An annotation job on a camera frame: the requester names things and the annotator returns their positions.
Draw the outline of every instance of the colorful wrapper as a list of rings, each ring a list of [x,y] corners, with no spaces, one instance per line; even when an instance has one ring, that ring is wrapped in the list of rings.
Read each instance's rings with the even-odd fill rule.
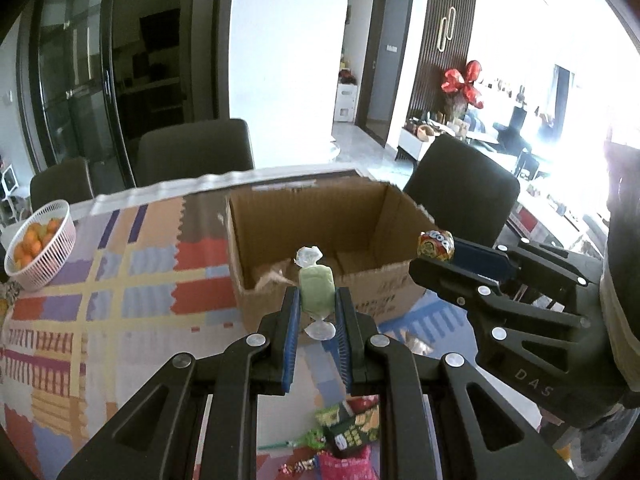
[[[418,238],[418,256],[436,258],[443,262],[453,258],[453,236],[449,231],[432,230]]]

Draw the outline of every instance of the glass door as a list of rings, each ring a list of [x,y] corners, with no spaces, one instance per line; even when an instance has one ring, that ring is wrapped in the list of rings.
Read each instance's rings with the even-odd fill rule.
[[[132,180],[128,162],[118,160],[122,136],[117,121],[110,121],[110,101],[105,100],[101,11],[102,0],[42,0],[38,70],[56,163],[84,156],[96,193],[108,194]]]

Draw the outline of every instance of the white plastic basket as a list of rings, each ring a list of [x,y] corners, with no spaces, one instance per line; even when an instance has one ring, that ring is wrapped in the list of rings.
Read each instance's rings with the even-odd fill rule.
[[[52,218],[62,218],[62,224],[50,243],[33,261],[18,270],[14,262],[14,249],[21,242],[27,229],[35,222],[46,225]],[[4,271],[20,283],[24,290],[34,291],[47,285],[60,272],[76,243],[76,227],[71,219],[69,204],[65,200],[54,200],[42,206],[20,227],[11,240],[4,257]]]

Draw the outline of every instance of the red bow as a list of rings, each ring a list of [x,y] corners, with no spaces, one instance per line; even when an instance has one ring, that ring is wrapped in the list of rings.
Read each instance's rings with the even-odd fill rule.
[[[442,83],[442,91],[447,94],[453,94],[462,90],[462,95],[469,104],[476,108],[484,108],[482,94],[474,87],[474,82],[478,80],[478,76],[482,70],[482,66],[476,60],[469,61],[466,66],[466,77],[462,77],[460,70],[450,68],[444,73],[444,83]]]

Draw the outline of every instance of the dining chair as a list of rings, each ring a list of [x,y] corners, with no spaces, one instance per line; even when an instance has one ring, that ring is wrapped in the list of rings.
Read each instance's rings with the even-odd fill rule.
[[[243,120],[176,124],[142,136],[136,183],[150,186],[165,180],[253,168],[249,128]]]
[[[438,136],[404,187],[436,225],[493,247],[520,193],[518,179],[468,144]]]
[[[53,200],[62,199],[70,204],[91,200],[94,188],[86,159],[68,158],[41,171],[31,179],[30,195],[33,211]]]

